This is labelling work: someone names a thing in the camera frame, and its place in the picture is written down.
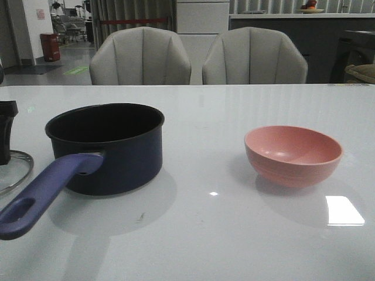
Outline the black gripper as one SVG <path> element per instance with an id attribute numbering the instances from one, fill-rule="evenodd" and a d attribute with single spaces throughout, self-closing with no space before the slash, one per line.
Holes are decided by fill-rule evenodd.
<path id="1" fill-rule="evenodd" d="M 0 116 L 1 116 L 1 142 L 0 142 L 0 165 L 7 165 L 11 159 L 10 154 L 10 139 L 13 117 L 18 114 L 18 107 L 16 101 L 1 101 L 0 102 Z"/>

